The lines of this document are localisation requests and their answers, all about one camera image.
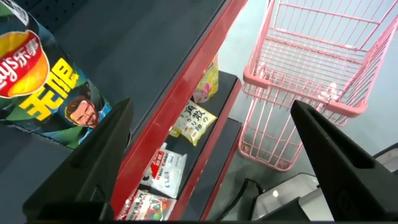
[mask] red metal rail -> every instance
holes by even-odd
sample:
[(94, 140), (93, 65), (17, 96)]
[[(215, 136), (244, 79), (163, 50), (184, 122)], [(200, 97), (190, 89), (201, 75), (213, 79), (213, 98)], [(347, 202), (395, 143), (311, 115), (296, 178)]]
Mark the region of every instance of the red metal rail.
[(242, 128), (239, 130), (239, 133), (236, 136), (234, 145), (232, 146), (232, 150), (229, 153), (228, 158), (227, 158), (227, 160), (225, 162), (225, 165), (223, 167), (223, 170), (221, 171), (220, 176), (217, 179), (217, 183), (216, 183), (216, 185), (215, 185), (215, 187), (213, 189), (213, 192), (210, 195), (209, 201), (207, 201), (207, 205), (205, 207), (205, 210), (203, 211), (203, 214), (200, 217), (200, 221), (206, 221), (207, 216), (209, 215), (210, 210), (211, 210), (211, 208), (213, 206), (213, 203), (216, 200), (218, 191), (221, 188), (221, 184), (223, 183), (223, 180), (225, 178), (226, 172), (228, 171), (229, 165), (231, 164), (232, 159), (234, 158), (235, 152), (238, 149), (239, 137), (241, 135), (241, 132), (242, 132)]
[(236, 97), (238, 97), (238, 93), (241, 91), (242, 83), (239, 79), (236, 80), (235, 86), (233, 87), (231, 93), (229, 94), (228, 101), (224, 105), (224, 108), (217, 119), (217, 123), (211, 132), (209, 139), (207, 140), (203, 151), (201, 152), (195, 167), (191, 173), (191, 176), (188, 179), (188, 182), (184, 189), (182, 190), (181, 196), (178, 198), (177, 203), (174, 206), (172, 214), (169, 217), (169, 220), (179, 220), (181, 219), (185, 208), (188, 205), (188, 201), (192, 195), (193, 190), (195, 189), (196, 184), (203, 172), (211, 153), (213, 152), (213, 148), (217, 143), (217, 140), (221, 134), (225, 126), (225, 122), (228, 119), (229, 112), (234, 105)]
[(165, 97), (140, 138), (134, 143), (130, 153), (121, 164), (111, 205), (117, 215), (130, 193), (138, 188), (156, 150), (162, 145), (170, 128), (174, 125), (187, 100), (199, 83), (203, 71), (215, 56), (224, 41), (233, 21), (247, 0), (231, 0), (210, 24), (211, 30), (198, 46), (195, 54), (182, 70), (180, 77)]

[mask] man's face printed on bag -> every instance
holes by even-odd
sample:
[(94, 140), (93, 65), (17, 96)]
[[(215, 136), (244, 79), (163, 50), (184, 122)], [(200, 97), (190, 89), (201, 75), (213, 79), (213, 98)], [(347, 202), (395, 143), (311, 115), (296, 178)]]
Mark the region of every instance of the man's face printed on bag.
[(90, 100), (78, 97), (68, 104), (67, 118), (79, 126), (94, 128), (99, 123), (100, 116)]

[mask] yellow snack bag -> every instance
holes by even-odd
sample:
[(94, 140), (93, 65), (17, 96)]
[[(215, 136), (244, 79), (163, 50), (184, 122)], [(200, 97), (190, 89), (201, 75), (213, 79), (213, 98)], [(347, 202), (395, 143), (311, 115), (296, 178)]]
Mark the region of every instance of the yellow snack bag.
[(203, 103), (209, 100), (218, 90), (218, 64), (217, 55), (211, 61), (203, 78), (193, 92), (195, 103)]
[(170, 131), (169, 135), (171, 135), (171, 136), (173, 136), (175, 138), (180, 136), (180, 134), (176, 130), (174, 130), (174, 128), (172, 128), (172, 130)]
[(207, 127), (216, 119), (217, 117), (207, 112), (207, 110), (192, 101), (188, 101), (173, 129), (196, 146), (198, 140), (206, 132)]

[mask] product packaging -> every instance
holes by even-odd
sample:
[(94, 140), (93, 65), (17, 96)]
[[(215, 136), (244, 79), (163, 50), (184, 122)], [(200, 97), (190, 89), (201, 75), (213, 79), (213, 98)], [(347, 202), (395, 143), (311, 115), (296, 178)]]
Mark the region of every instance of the product packaging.
[(176, 200), (136, 190), (126, 200), (122, 212), (117, 220), (138, 221), (155, 220), (166, 221), (175, 205)]
[(175, 138), (180, 136), (180, 134), (176, 130), (174, 130), (174, 128), (172, 128), (172, 130), (170, 131), (169, 135), (171, 135), (171, 136), (173, 136)]
[(76, 148), (111, 105), (16, 3), (0, 0), (0, 26), (0, 120)]
[(173, 129), (185, 136), (194, 146), (206, 132), (209, 125), (217, 119), (196, 103), (188, 101), (174, 124)]
[(203, 78), (193, 92), (195, 103), (203, 103), (209, 100), (218, 90), (218, 64), (217, 55), (211, 61)]
[(165, 148), (164, 144), (157, 151), (141, 184), (177, 198), (187, 155), (182, 156)]

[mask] pink wire cart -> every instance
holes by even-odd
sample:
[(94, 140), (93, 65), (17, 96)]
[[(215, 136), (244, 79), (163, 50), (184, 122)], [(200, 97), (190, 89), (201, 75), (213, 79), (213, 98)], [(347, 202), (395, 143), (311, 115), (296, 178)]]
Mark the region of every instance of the pink wire cart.
[(252, 102), (240, 153), (291, 169), (302, 149), (289, 111), (294, 100), (338, 126), (363, 113), (397, 30), (397, 2), (270, 0), (244, 70)]

